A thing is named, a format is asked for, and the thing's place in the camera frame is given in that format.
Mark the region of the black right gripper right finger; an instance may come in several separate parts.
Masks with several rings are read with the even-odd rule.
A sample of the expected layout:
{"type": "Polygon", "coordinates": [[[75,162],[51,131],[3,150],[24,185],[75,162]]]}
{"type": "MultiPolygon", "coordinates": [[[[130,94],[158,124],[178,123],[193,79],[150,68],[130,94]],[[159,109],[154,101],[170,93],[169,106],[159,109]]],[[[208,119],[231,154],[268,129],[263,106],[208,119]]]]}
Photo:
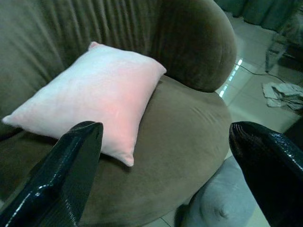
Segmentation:
{"type": "Polygon", "coordinates": [[[272,227],[303,225],[303,152],[284,134],[255,122],[233,122],[229,145],[272,227]]]}

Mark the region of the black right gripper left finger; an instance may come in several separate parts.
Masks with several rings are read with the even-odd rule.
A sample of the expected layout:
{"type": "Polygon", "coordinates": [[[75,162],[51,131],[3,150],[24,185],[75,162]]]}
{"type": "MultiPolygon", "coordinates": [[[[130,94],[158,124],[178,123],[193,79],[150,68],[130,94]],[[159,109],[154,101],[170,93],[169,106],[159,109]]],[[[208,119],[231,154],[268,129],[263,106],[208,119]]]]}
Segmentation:
{"type": "Polygon", "coordinates": [[[78,227],[98,167],[103,124],[61,136],[0,210],[2,227],[78,227]]]}

